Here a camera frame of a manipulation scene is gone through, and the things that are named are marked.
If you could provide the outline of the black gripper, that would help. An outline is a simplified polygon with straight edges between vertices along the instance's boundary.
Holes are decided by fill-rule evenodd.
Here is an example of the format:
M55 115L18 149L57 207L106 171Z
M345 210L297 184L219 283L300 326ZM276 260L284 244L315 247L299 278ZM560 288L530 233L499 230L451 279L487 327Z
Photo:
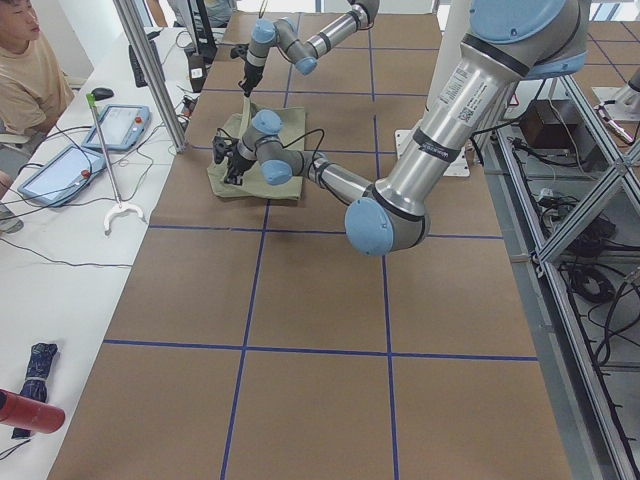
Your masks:
M263 67L255 66L246 62L244 66L244 78L241 82L241 88L245 97L250 97L253 89L261 82L263 78Z
M241 186L244 183L244 173L253 167L253 161L245 158L239 151L235 151L227 162L227 173L223 181L226 184Z

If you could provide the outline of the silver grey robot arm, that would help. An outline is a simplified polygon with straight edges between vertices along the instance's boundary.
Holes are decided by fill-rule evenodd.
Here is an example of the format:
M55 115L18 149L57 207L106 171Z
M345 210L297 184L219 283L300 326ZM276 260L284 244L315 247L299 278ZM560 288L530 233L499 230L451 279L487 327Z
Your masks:
M379 11L376 0L350 1L350 9L303 41L288 18L259 18L251 31L248 44L239 44L244 53L244 77L239 82L245 97L250 97L261 82L269 53L277 48L285 60L302 75L309 75L321 57L358 31L373 27Z
M368 181L321 153L287 149L282 120L268 109L255 114L240 138L216 137L213 160L225 165L230 185L258 168L272 186L304 177L329 191L346 205L348 240L365 255L412 248L430 228L426 197L507 87L583 67L589 10L586 1L472 2L459 62L380 180Z

